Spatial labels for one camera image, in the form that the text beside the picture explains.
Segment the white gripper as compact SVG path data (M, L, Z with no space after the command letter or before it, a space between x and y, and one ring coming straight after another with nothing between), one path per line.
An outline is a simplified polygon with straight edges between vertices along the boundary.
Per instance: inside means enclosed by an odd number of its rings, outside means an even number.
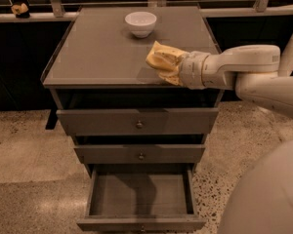
M161 45L157 41L153 47L155 53L166 59L171 65L177 65L181 59L179 69L160 69L158 76L164 81L175 85L183 86L192 90L203 90L205 86L202 80L202 68L210 53L190 52Z

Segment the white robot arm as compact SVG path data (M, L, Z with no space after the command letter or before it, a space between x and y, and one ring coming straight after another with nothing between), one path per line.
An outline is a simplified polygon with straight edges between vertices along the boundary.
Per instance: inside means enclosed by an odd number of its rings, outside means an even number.
M213 55L154 43L146 63L173 85L235 90L240 99L293 119L293 76L281 74L275 45L234 47ZM218 234L293 234L293 140L267 153L243 175Z

